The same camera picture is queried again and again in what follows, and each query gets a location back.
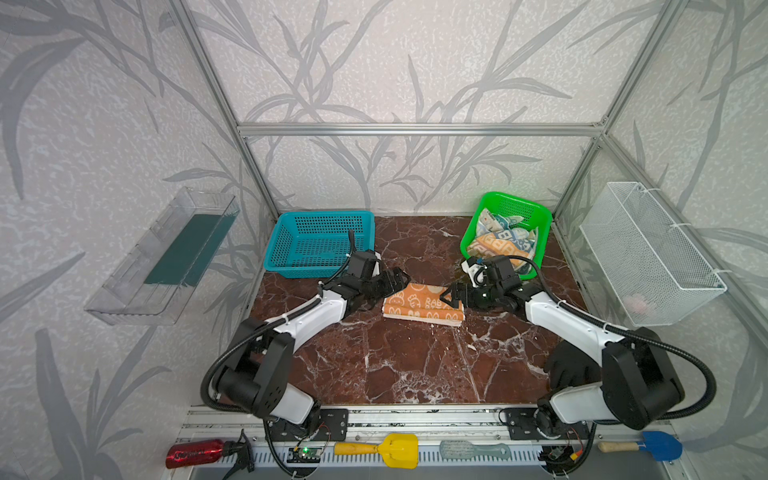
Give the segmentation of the orange beige lettered towel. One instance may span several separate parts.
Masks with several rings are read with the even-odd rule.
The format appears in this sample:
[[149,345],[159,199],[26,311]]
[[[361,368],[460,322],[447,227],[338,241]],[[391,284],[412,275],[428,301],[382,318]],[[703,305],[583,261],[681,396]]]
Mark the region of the orange beige lettered towel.
[[535,245],[528,240],[498,238],[494,233],[488,233],[474,239],[467,247],[467,253],[483,259],[513,255],[533,260]]

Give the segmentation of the orange bunny towel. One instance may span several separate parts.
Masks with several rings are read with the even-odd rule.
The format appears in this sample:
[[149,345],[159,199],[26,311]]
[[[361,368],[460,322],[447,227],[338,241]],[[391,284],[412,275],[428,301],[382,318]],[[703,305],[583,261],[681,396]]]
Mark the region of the orange bunny towel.
[[465,320],[463,304],[451,307],[443,302],[440,295],[445,290],[445,287],[411,283],[384,300],[383,317],[460,327]]

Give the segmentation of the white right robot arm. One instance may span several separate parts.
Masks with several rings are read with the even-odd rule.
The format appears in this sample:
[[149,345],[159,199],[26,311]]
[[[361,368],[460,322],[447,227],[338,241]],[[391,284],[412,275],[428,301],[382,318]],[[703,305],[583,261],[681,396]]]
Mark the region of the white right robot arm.
[[614,325],[572,305],[541,272],[535,281],[522,280],[515,259],[467,259],[468,281],[444,288],[440,299],[450,307],[516,313],[560,337],[547,361],[550,391],[534,417],[543,436],[556,438],[582,422],[640,431],[657,420],[693,416],[714,401],[717,380],[702,360],[647,328]]

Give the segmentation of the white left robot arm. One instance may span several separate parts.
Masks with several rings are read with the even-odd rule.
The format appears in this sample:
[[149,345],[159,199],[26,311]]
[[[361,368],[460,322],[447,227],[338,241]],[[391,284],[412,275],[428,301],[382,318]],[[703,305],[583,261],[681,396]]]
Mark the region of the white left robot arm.
[[298,307],[262,322],[245,320],[228,349],[208,368],[199,393],[203,404],[221,412],[251,414],[270,426],[283,422],[300,439],[320,428],[320,401],[289,383],[295,352],[332,325],[364,307],[405,290],[411,277],[387,269],[373,250],[358,250],[354,233],[342,266],[317,284],[315,295]]

